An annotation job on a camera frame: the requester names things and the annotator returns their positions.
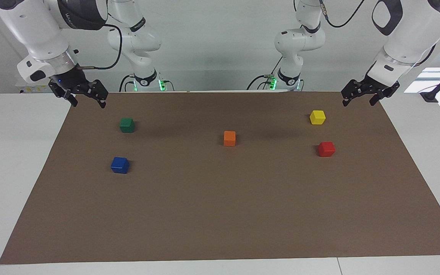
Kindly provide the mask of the red cube block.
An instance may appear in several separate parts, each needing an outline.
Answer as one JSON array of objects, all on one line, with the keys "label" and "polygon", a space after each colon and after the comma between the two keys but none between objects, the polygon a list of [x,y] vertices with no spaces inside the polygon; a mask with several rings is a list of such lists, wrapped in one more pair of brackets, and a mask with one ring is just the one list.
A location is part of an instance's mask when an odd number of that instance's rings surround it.
[{"label": "red cube block", "polygon": [[320,157],[331,157],[336,152],[335,145],[330,141],[323,141],[319,144],[317,152]]}]

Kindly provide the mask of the yellow cube block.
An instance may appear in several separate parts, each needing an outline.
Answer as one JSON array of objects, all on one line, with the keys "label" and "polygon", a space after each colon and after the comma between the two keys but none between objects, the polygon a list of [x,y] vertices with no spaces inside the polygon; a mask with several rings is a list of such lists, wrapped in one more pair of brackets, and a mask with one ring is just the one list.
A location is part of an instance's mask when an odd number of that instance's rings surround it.
[{"label": "yellow cube block", "polygon": [[313,110],[309,116],[312,125],[322,125],[325,122],[325,113],[323,110]]}]

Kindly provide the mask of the blue cube block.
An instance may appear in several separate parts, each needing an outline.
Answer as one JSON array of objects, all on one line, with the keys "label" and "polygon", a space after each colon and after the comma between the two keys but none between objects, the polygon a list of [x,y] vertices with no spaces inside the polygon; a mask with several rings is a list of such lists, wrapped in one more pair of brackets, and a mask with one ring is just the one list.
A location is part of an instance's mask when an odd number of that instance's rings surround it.
[{"label": "blue cube block", "polygon": [[129,171],[129,160],[127,158],[114,157],[110,169],[114,173],[127,174]]}]

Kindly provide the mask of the white box with yellow labels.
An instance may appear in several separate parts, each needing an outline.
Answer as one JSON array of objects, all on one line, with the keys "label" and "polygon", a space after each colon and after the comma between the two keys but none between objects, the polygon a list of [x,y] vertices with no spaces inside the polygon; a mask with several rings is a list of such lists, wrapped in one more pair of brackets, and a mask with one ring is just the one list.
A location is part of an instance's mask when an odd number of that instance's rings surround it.
[{"label": "white box with yellow labels", "polygon": [[49,87],[49,79],[42,79],[35,83],[27,83],[24,80],[18,80],[15,84],[17,92],[20,94],[35,94],[35,93],[51,93],[52,90]]}]

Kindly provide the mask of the brown table mat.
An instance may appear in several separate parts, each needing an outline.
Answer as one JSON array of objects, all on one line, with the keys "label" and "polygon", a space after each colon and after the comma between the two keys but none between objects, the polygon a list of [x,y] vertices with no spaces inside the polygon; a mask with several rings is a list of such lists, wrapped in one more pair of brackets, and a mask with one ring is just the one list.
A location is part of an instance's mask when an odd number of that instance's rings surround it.
[{"label": "brown table mat", "polygon": [[0,264],[414,255],[440,255],[440,206],[380,104],[116,93],[70,108]]}]

